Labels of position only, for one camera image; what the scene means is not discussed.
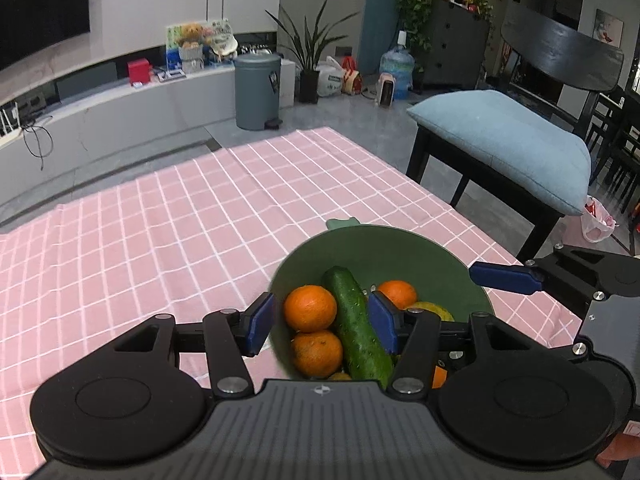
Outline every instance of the checkered tablecloth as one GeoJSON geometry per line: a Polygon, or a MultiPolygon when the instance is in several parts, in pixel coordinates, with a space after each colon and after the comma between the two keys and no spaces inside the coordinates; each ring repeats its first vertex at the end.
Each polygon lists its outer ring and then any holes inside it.
{"type": "MultiPolygon", "coordinates": [[[[465,264],[515,259],[427,190],[328,128],[204,155],[55,210],[0,237],[0,478],[42,462],[34,390],[158,312],[177,322],[244,309],[287,253],[329,218],[392,225],[465,264]]],[[[546,294],[489,291],[496,314],[542,344],[578,319],[546,294]]],[[[247,361],[259,388],[281,376],[267,348],[247,361]]],[[[207,384],[203,356],[180,367],[207,384]]]]}

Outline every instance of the blue cushion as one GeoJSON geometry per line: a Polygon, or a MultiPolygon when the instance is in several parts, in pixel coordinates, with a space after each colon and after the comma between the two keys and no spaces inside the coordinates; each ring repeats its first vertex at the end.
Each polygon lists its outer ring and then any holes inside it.
{"type": "Polygon", "coordinates": [[[407,111],[559,213],[582,214],[591,157],[574,134],[494,90],[441,94],[407,111]]]}

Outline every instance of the plastic bottle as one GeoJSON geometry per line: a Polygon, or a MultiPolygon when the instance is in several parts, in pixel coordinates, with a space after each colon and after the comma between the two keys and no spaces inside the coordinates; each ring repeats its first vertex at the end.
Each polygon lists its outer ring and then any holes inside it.
{"type": "Polygon", "coordinates": [[[398,34],[398,44],[389,52],[385,52],[380,59],[380,73],[388,72],[396,80],[394,100],[407,99],[414,80],[415,59],[405,45],[406,32],[401,30],[398,34]]]}

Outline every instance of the gray trash can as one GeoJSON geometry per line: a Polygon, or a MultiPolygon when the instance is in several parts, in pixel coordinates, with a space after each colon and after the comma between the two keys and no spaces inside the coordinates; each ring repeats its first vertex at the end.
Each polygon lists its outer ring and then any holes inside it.
{"type": "Polygon", "coordinates": [[[242,54],[235,63],[236,124],[243,130],[277,128],[280,56],[242,54]]]}

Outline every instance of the blue wall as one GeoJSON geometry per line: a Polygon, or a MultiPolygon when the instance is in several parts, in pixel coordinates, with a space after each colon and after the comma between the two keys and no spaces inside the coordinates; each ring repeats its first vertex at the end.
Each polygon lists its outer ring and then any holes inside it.
{"type": "Polygon", "coordinates": [[[366,1],[358,50],[358,69],[363,74],[378,71],[380,57],[395,44],[397,23],[395,0],[366,1]]]}

